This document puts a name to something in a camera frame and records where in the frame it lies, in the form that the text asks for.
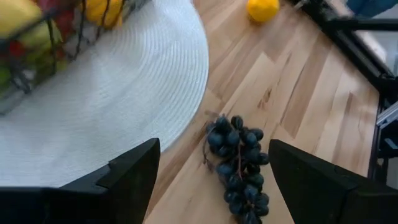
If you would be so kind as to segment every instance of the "round woven placemat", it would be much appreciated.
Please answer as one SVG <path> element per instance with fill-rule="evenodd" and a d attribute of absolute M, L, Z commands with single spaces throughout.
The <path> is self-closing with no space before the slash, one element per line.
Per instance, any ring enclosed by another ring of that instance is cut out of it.
<path fill-rule="evenodd" d="M 154 0 L 0 118 L 0 185 L 67 184 L 145 140 L 167 149 L 197 111 L 205 31 L 186 0 Z"/>

